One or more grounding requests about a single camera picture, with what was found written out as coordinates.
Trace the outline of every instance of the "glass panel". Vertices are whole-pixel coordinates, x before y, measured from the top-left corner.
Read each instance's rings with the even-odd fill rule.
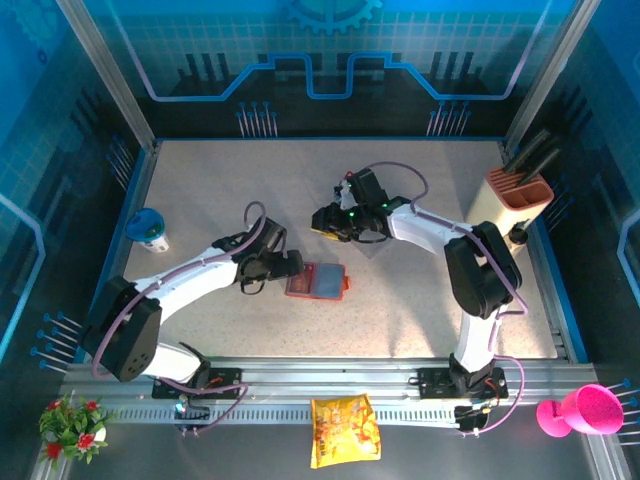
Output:
[[[638,2],[602,1],[528,132],[531,137],[546,126],[566,138],[560,157],[544,172],[556,194],[543,215],[549,248],[601,381],[614,385],[630,377],[635,388],[640,383],[638,18]],[[635,468],[638,452],[628,449]]]
[[[500,137],[573,1],[87,4],[161,137]]]
[[[0,1],[0,60],[0,476],[29,478],[76,337],[43,318],[86,315],[138,146],[55,2]]]

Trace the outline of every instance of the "blue lid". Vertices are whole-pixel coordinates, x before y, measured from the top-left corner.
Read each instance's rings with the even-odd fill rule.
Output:
[[[143,208],[129,219],[125,231],[135,242],[152,242],[164,233],[164,219],[153,208]]]
[[[340,299],[344,281],[344,266],[333,263],[317,263],[313,274],[311,295],[315,298]]]

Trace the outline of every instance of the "flower pot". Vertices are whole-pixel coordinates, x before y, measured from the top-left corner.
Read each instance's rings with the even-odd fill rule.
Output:
[[[107,429],[102,427],[100,430],[96,432],[96,436],[94,437],[94,441],[96,442],[104,442],[104,439],[107,438]]]

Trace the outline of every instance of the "speckled surface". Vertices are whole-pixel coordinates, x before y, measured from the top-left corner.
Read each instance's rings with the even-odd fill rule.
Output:
[[[284,295],[284,281],[257,296],[238,287],[215,291],[180,310],[162,337],[185,341],[207,355],[445,357],[453,351],[461,310],[445,261],[400,241],[375,254],[314,234],[311,215],[332,199],[347,170],[397,160],[425,174],[429,195],[420,206],[462,220],[482,176],[499,164],[493,142],[420,140],[278,140],[164,142],[146,206],[165,218],[171,249],[163,254],[134,245],[126,278],[163,272],[201,253],[220,237],[243,229],[242,212],[260,200],[288,229],[288,248],[305,260],[342,263],[351,290],[342,302]],[[390,196],[411,197],[421,184],[404,170],[376,170]],[[554,357],[555,349],[528,253],[518,264],[520,292],[531,313],[508,320],[499,353]]]

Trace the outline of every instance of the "blue cup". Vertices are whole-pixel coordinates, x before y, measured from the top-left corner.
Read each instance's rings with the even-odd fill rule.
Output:
[[[153,253],[169,250],[164,219],[153,208],[137,211],[125,227],[127,237]]]

